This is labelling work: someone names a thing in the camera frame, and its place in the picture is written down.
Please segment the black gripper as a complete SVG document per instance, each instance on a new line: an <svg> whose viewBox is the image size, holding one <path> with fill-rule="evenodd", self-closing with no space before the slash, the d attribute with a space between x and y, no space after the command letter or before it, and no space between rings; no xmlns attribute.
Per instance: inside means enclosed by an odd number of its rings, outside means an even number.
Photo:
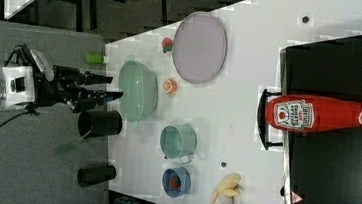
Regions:
<svg viewBox="0 0 362 204"><path fill-rule="evenodd" d="M84 74L79 69L72 67L54 66L54 78L47 80L47 76L42 72L35 72L33 80L35 85L35 100L36 107L52 107L56 103L67 104L72 113L78 113L79 108L77 98L80 92L79 86L109 84L113 81L112 76L98 75L91 72ZM94 100L97 105L105 105L111 101L115 101L123 96L123 92L103 90L93 91L87 90L84 96L87 99Z"/></svg>

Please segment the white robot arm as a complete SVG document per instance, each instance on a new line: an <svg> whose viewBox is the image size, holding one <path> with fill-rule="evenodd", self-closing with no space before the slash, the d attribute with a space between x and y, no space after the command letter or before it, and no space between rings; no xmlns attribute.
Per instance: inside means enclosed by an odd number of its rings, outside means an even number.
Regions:
<svg viewBox="0 0 362 204"><path fill-rule="evenodd" d="M104 75L57 66L43 71L38 67L0 67L0 112L33 114L38 108L67 105L73 113L103 106L123 96L122 91L90 90L89 85L108 84Z"/></svg>

